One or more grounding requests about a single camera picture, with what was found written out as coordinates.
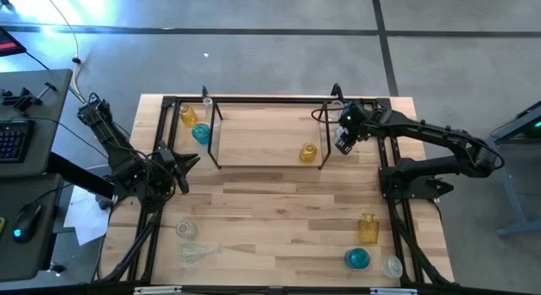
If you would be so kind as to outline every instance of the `computer mouse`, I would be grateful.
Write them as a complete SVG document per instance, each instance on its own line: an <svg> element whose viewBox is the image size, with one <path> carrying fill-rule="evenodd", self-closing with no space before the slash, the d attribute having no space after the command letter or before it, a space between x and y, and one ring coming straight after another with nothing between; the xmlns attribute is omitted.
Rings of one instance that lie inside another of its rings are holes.
<svg viewBox="0 0 541 295"><path fill-rule="evenodd" d="M41 204L33 202L20 209L14 223L14 241L16 243L27 243L34 237L42 208Z"/></svg>

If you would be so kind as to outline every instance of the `white paper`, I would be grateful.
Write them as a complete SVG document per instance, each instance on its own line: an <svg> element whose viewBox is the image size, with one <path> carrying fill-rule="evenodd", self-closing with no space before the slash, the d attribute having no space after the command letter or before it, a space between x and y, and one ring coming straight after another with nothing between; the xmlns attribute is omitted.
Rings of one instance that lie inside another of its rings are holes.
<svg viewBox="0 0 541 295"><path fill-rule="evenodd" d="M74 186L64 227L74 227L79 245L105 235L111 209L101 210L96 196Z"/></svg>

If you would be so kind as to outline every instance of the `blue glass jar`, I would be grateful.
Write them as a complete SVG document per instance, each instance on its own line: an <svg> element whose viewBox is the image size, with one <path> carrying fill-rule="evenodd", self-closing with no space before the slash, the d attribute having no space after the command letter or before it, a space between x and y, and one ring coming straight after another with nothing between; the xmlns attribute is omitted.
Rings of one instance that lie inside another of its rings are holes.
<svg viewBox="0 0 541 295"><path fill-rule="evenodd" d="M209 144L210 129L206 124L197 124L192 128L192 135L201 145Z"/></svg>
<svg viewBox="0 0 541 295"><path fill-rule="evenodd" d="M347 251L344 260L350 269L362 270L369 267L370 255L366 249L352 249Z"/></svg>

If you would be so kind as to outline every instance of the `black keyboard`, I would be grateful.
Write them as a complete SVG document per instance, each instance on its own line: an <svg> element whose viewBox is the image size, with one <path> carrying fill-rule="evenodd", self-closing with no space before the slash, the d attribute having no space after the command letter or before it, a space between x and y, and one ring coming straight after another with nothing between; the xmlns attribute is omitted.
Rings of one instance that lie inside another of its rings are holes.
<svg viewBox="0 0 541 295"><path fill-rule="evenodd" d="M34 129L34 121L0 121L0 163L20 163Z"/></svg>

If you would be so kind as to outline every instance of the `black metal frame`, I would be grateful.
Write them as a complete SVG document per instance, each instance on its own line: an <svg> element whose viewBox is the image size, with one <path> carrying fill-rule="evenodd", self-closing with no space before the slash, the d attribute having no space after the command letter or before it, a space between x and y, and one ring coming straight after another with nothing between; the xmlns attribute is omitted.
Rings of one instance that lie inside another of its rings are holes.
<svg viewBox="0 0 541 295"><path fill-rule="evenodd" d="M212 118L211 118L212 122L211 122L211 125L210 125L210 135L212 135L212 129L213 129L213 125L214 125L214 118L216 118L216 112L218 112L218 115L220 116L220 119L223 119L223 117L222 117L222 115L220 113L220 109L219 109L219 107L217 105L218 102L222 102L222 103L321 104L322 108L325 109L327 102L330 103L331 101L334 101L334 100L341 100L341 101L359 101L363 105L369 105L369 106L372 106L372 107L391 108L391 100L389 98L369 99L369 98L362 98L362 97L343 97L341 91L340 91L340 93L333 93L333 96L335 96L336 98L329 97L329 96L322 96L321 98L319 98L319 97L315 97L315 98L314 97L301 97L301 96L293 96L293 97L289 97L289 96L277 96L277 97L266 97L266 96L263 96L263 97L256 97L256 96L210 96L210 97L212 97L213 104L214 104L213 105L213 110L212 110ZM178 110L178 108L180 107L180 104L184 103L184 102L201 102L201 97L200 96L164 96L163 97L163 100L162 100L162 103L161 103L160 118L158 120L158 127L157 127L157 130L156 130L156 137L155 137L155 144L154 144L155 148L156 148L157 142L162 140L163 129L165 127L167 112L168 112L168 110L170 110L171 107L173 108L173 113L172 113L171 129L170 129L169 138L168 138L168 146L170 148L173 147L174 141L176 139L177 125L178 125L178 119L179 119L179 110ZM331 142L330 142L330 135L329 135L328 115L327 115L327 111L324 111L324 112L325 112L325 120L327 121L325 123L326 124L326 126L325 126L326 131L327 131L327 143L328 143L328 146L329 146L329 149L330 149L331 148ZM391 146L392 146L393 157L394 157L395 161L397 161L400 158L400 150L398 148L398 143L396 142L395 138L391 138ZM382 167L388 167L389 163L387 161L385 141L382 140L382 139L378 139L378 150L379 150L379 153L380 153L381 166ZM216 159L210 153L210 144L209 144L208 151L209 151L210 157L215 162L216 166L218 168L220 168L220 166L216 162ZM328 156L322 162L321 167L323 167L323 165L325 164L327 158L328 158ZM412 218L412 213L411 213L411 208L410 208L409 202L407 201L407 199L404 199L401 202L402 202L402 208L403 208L403 211L404 211L404 217L405 217L405 221L406 221L407 231L409 232L409 234L410 234L411 238L413 239L413 241L417 242L417 239L415 237L415 231L414 231L414 227L413 227L413 218ZM392 208L396 207L396 202L393 199L387 199L387 204L389 206L389 212L390 212L390 215L391 215L391 210L392 210ZM138 223L138 226L137 226L136 237L145 228L145 223L146 223L146 217L147 216L148 216L148 214L146 214L144 211L141 211L139 213L139 223ZM143 284L145 284L147 286L150 285L152 267L154 265L154 259L155 259L155 256L156 256L157 238L158 238L159 230L160 230L160 226L158 225L155 228L155 230L153 231L152 235L150 235L150 245L149 245L149 248L148 248L149 253L147 254L147 258L146 258L146 262L145 262L145 270L143 271L144 274L142 275L142 277L139 280L135 279L135 273L137 272L137 266L138 266L138 263L139 263L139 254L138 254L138 256L136 256L134 258L134 261L130 265L130 268L129 268L129 271L128 271L128 281L141 282L141 283L143 283ZM394 224L393 221L391 221L391 230L392 230L392 235L393 235L393 244L394 244L394 247L395 247L396 256L400 259L402 264L405 265L401 236L400 236L400 233L398 232L396 224ZM422 286L423 283L424 283L423 272L422 272L421 266L418 263L415 256L413 254L412 254L412 256L413 256L413 264L414 264L414 272L415 272L415 282L420 283L420 285ZM401 281L401 286L403 286L403 287L406 286L406 284L408 284L408 286L411 287L411 284L413 283L409 279L409 276L407 275L407 271L406 271L405 267L404 267L404 275L401 277L400 281ZM207 286L198 286L198 287L197 286L183 286L183 291L185 291L188 287L193 287L194 289L219 289L219 290L225 290L225 289L230 288L230 287L222 287L222 286L208 286L208 287ZM246 287L233 287L233 288L235 290L246 289ZM339 289L337 289L337 288L324 288L324 287L323 288L312 288L312 287L290 288L290 287L287 287L287 289L291 289L292 291L294 289L295 292L302 292L302 291L317 292L319 290L321 292L340 292L340 293L349 293L349 292L357 292L357 293L359 293L359 292L365 292L366 290L369 290L369 288L367 288L367 287L346 287L346 288L339 288Z"/></svg>

